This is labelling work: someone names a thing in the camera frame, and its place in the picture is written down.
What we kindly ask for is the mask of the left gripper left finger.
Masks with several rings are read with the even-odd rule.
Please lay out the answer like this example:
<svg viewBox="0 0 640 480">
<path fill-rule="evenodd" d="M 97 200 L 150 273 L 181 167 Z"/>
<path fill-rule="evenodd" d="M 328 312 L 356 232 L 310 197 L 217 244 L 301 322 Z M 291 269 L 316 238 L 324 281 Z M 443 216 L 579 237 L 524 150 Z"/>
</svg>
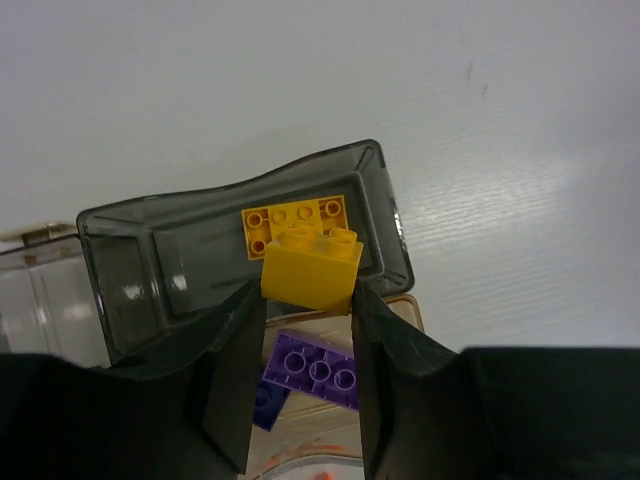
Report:
<svg viewBox="0 0 640 480">
<path fill-rule="evenodd" d="M 248 463 L 266 302 L 250 281 L 108 368 L 1 358 L 5 479 L 235 479 Z"/>
</svg>

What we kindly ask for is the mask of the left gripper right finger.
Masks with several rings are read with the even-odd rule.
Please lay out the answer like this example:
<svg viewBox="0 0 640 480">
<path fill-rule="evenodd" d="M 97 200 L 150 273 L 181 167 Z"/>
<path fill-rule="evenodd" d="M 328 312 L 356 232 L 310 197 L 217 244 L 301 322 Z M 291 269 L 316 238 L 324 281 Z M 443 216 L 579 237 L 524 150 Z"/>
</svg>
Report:
<svg viewBox="0 0 640 480">
<path fill-rule="evenodd" d="M 454 352 L 362 283 L 352 338 L 369 479 L 639 475 L 635 348 Z"/>
</svg>

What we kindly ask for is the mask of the dark purple lego plate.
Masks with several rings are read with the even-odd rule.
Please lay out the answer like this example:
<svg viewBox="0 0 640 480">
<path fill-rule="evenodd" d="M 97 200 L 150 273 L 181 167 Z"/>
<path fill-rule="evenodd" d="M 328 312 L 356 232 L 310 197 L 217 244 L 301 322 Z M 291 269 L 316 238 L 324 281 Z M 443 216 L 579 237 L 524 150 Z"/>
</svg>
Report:
<svg viewBox="0 0 640 480">
<path fill-rule="evenodd" d="M 353 350 L 307 332 L 276 334 L 263 379 L 352 411 L 359 409 Z"/>
</svg>

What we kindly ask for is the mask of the yellow square lego brick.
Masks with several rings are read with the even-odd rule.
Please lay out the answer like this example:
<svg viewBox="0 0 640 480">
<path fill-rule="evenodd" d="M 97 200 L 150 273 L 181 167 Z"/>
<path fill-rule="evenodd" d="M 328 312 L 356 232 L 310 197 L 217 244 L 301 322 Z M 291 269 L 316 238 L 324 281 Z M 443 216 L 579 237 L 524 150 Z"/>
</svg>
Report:
<svg viewBox="0 0 640 480">
<path fill-rule="evenodd" d="M 292 226 L 266 247 L 262 297 L 346 315 L 351 309 L 363 250 L 364 244 L 352 230 L 335 228 L 324 234 Z"/>
</svg>

